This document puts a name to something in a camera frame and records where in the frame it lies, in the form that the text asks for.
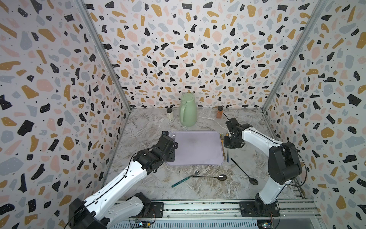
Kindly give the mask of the green handle silver fork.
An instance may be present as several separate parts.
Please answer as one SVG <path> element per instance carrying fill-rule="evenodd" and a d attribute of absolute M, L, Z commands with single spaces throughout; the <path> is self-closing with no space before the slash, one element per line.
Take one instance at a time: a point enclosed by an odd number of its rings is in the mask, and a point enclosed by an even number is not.
<path fill-rule="evenodd" d="M 195 171 L 193 174 L 191 174 L 191 175 L 189 175 L 189 176 L 185 177 L 184 179 L 182 179 L 182 180 L 178 181 L 177 183 L 173 184 L 173 185 L 171 186 L 171 188 L 175 188 L 176 186 L 178 186 L 178 185 L 180 185 L 180 184 L 182 184 L 182 183 L 186 182 L 186 181 L 187 181 L 187 180 L 189 180 L 190 178 L 192 178 L 192 177 L 194 177 L 194 176 L 197 176 L 197 175 L 199 175 L 199 174 L 200 174 L 200 171 L 199 171 L 199 170 L 197 170 L 197 171 Z"/>

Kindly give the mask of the dark metal spoon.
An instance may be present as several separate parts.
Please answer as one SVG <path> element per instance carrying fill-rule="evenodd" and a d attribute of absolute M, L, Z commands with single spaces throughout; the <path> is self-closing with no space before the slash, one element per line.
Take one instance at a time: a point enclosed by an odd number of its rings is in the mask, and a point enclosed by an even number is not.
<path fill-rule="evenodd" d="M 218 179 L 219 181 L 227 180 L 227 176 L 225 174 L 221 174 L 216 177 L 213 177 L 213 176 L 193 176 L 193 177 L 195 177 L 195 178 L 215 178 L 215 179 Z"/>

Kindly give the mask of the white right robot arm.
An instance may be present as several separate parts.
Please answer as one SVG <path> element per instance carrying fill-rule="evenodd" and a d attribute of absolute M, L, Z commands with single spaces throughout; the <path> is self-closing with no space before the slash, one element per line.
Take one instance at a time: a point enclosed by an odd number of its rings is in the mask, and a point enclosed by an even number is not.
<path fill-rule="evenodd" d="M 255 146 L 268 156 L 268 173 L 264 188 L 256 194 L 254 206 L 250 208 L 258 216 L 278 214 L 275 209 L 279 194 L 302 173 L 301 162 L 293 143 L 272 139 L 250 124 L 239 124 L 236 118 L 226 121 L 229 134 L 224 137 L 224 147 L 240 149 L 246 143 Z"/>

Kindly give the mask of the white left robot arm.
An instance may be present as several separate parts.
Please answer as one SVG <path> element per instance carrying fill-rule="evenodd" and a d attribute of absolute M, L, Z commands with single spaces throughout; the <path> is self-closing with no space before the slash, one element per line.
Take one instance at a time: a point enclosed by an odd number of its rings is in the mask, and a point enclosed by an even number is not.
<path fill-rule="evenodd" d="M 133 154 L 127 167 L 103 188 L 85 200 L 75 199 L 69 205 L 67 227 L 108 229 L 131 218 L 161 218 L 163 203 L 153 203 L 141 192 L 122 203 L 117 201 L 164 162 L 173 162 L 176 149 L 175 134 L 162 132 L 157 144 Z"/>

